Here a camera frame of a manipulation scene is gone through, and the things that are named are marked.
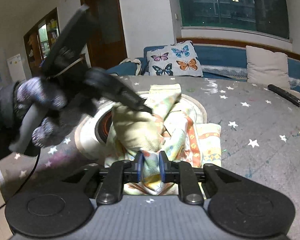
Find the colourful patterned child garment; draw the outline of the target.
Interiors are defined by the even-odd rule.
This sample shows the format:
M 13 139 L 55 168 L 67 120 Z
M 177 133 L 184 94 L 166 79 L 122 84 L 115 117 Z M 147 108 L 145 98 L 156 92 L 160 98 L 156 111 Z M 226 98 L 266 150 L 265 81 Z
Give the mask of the colourful patterned child garment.
M 181 101 L 181 86 L 152 85 L 146 106 L 152 113 L 133 111 L 115 103 L 111 109 L 112 124 L 107 138 L 110 154 L 105 166 L 119 160 L 134 160 L 138 151 L 144 156 L 139 183 L 124 185 L 124 194 L 177 194 L 178 186 L 163 183 L 159 171 L 159 152 L 170 161 L 181 160 L 192 167 L 206 163 L 221 165 L 221 126 L 208 123 L 205 109 L 197 111 L 191 102 Z

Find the brown wooden door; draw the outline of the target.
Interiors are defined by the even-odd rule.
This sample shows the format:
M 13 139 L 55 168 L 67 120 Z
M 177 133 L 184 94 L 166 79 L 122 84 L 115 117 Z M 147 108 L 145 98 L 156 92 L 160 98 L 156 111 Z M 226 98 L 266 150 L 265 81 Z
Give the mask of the brown wooden door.
M 87 43 L 90 64 L 109 69 L 127 58 L 119 0 L 81 0 L 98 25 Z

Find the round induction cooker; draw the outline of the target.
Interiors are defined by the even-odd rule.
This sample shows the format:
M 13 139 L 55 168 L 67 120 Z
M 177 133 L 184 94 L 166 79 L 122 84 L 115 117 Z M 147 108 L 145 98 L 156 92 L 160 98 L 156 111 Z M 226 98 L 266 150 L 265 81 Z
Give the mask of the round induction cooker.
M 186 106 L 194 109 L 193 122 L 207 123 L 207 113 L 203 105 L 196 99 L 182 94 L 179 99 Z M 79 152 L 90 160 L 102 158 L 106 152 L 106 142 L 112 124 L 111 109 L 114 102 L 102 98 L 97 101 L 97 113 L 86 116 L 75 130 L 75 144 Z

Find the wooden display cabinet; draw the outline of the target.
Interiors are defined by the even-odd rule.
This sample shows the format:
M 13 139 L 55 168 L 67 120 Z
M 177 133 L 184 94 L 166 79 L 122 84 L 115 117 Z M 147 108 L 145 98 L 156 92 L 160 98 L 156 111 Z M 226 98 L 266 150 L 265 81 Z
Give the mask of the wooden display cabinet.
M 57 41 L 59 33 L 58 14 L 55 8 L 24 35 L 25 51 L 32 76 L 39 75 L 39 68 Z

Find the butterfly print pillow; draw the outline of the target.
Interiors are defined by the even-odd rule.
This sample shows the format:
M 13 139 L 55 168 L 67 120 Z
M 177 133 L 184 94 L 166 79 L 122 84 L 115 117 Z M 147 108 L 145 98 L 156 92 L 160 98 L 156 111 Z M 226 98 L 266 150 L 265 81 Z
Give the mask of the butterfly print pillow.
M 145 73 L 150 76 L 203 77 L 198 55 L 191 41 L 153 48 L 146 53 Z

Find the white refrigerator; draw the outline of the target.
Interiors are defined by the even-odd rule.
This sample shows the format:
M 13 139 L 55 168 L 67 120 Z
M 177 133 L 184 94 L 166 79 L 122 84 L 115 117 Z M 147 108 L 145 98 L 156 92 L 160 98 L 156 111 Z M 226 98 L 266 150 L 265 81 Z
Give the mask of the white refrigerator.
M 24 72 L 20 54 L 10 57 L 6 61 L 13 82 L 26 80 L 26 75 Z

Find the blue sofa bench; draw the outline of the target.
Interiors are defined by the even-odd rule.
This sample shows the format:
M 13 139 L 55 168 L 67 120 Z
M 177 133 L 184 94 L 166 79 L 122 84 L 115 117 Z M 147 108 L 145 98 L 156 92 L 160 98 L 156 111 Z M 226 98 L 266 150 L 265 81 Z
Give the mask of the blue sofa bench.
M 143 50 L 141 75 L 148 70 L 147 52 L 157 52 L 167 46 L 150 46 Z M 237 79 L 247 81 L 247 57 L 245 48 L 229 46 L 212 46 L 195 44 L 194 49 L 198 60 L 202 64 L 204 77 L 213 79 Z M 300 93 L 300 60 L 288 57 L 288 75 L 292 90 Z M 136 75 L 137 64 L 131 61 L 124 62 L 106 70 L 109 74 L 118 76 Z

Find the beige cushion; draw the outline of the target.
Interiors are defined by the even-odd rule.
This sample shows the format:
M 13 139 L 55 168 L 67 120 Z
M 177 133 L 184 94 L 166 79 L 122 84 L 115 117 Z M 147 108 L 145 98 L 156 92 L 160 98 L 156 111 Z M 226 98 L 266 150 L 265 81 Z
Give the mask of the beige cushion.
M 263 48 L 246 46 L 247 78 L 249 83 L 275 85 L 290 89 L 288 56 Z

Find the black remote control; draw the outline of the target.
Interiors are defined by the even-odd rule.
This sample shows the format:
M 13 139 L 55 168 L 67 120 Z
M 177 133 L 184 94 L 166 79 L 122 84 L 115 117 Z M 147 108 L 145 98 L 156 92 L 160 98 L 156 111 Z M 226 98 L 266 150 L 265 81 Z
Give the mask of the black remote control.
M 276 93 L 277 95 L 281 96 L 282 98 L 286 99 L 287 101 L 291 102 L 292 104 L 300 107 L 300 99 L 294 96 L 293 94 L 287 92 L 286 90 L 277 87 L 273 84 L 269 84 L 267 87 L 270 91 Z

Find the dark window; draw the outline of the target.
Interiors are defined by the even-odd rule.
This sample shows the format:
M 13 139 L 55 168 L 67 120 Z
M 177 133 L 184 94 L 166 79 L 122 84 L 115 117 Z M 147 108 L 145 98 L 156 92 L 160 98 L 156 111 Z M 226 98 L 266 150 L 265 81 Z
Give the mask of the dark window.
M 289 39 L 286 0 L 179 0 L 182 25 L 255 31 Z

